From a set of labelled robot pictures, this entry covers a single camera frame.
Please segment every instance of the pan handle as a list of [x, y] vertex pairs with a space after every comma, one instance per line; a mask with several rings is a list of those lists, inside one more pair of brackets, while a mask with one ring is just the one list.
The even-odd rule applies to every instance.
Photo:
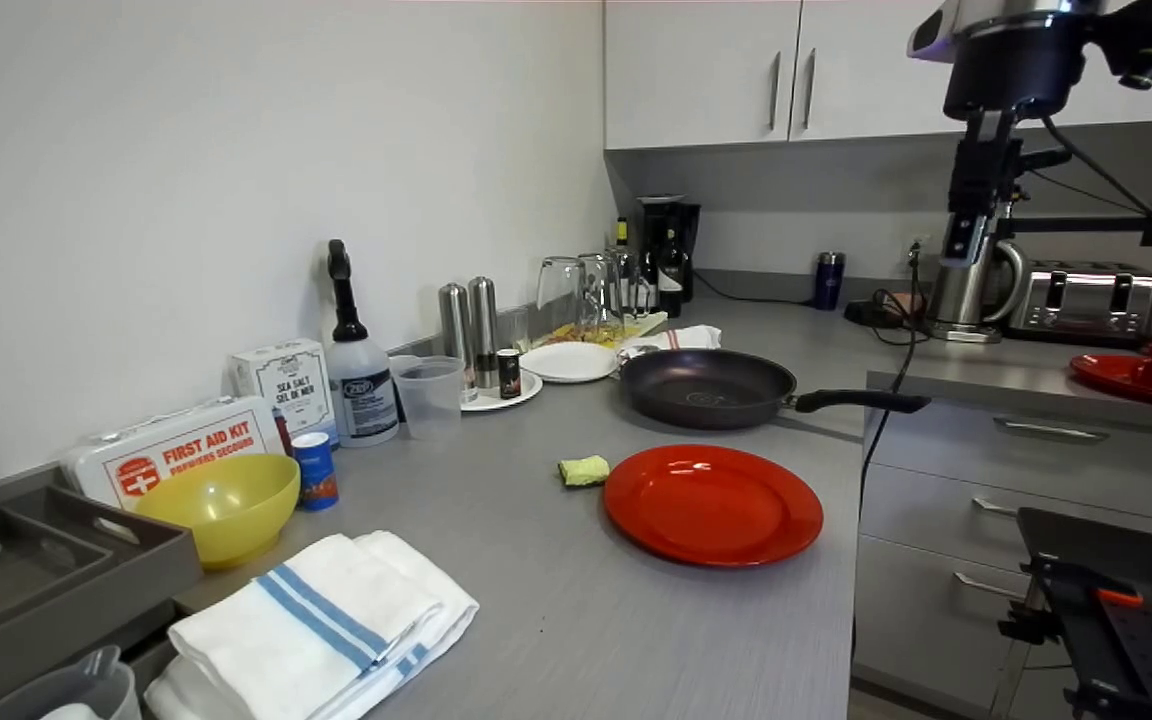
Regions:
[[885, 410], [918, 410], [931, 405], [926, 395], [890, 395], [890, 390], [809, 390], [792, 401], [796, 410], [821, 410], [829, 405], [863, 405], [863, 406], [885, 406]]

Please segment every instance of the white cabinet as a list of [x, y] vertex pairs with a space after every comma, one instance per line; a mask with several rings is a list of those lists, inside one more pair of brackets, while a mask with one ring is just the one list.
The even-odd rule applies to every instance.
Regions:
[[785, 144], [798, 0], [609, 0], [609, 147]]
[[[705, 147], [870, 134], [961, 134], [952, 63], [907, 54], [939, 0], [604, 0], [609, 147]], [[1152, 123], [1152, 90], [1120, 89], [1104, 53], [1057, 116]]]
[[796, 140], [965, 130], [949, 118], [949, 63], [907, 54], [939, 0], [803, 0]]
[[[857, 673], [982, 714], [1009, 654], [995, 631], [1022, 592], [1009, 508], [1047, 508], [1152, 532], [1152, 430], [975, 405], [890, 416], [863, 477]], [[1070, 673], [1022, 673], [1012, 714], [1069, 714]]]

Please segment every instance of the bottle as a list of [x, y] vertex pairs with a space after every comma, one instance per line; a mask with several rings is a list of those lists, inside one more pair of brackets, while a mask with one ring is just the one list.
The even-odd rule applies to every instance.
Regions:
[[326, 274], [337, 293], [326, 366], [339, 442], [390, 439], [398, 430], [398, 405], [388, 377], [388, 357], [377, 341], [368, 341], [368, 329], [359, 323], [346, 282], [352, 266], [339, 240], [326, 244]]

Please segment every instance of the upper cabinet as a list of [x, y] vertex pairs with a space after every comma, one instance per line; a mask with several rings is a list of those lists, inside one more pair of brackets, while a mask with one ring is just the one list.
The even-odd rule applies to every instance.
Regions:
[[798, 0], [609, 0], [609, 147], [792, 130]]
[[796, 140], [961, 130], [949, 63], [907, 54], [939, 0], [803, 0]]
[[[961, 134], [952, 67], [907, 54], [939, 0], [609, 0], [609, 147]], [[1104, 53], [1057, 123], [1152, 123]]]

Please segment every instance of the red plate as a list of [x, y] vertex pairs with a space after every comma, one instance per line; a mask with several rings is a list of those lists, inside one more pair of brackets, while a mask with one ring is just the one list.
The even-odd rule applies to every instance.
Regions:
[[701, 566], [780, 564], [822, 529], [822, 508], [798, 477], [710, 442], [625, 459], [604, 482], [604, 508], [627, 540]]
[[1139, 383], [1142, 362], [1148, 357], [1074, 357], [1069, 377], [1110, 395], [1152, 401], [1152, 383]]

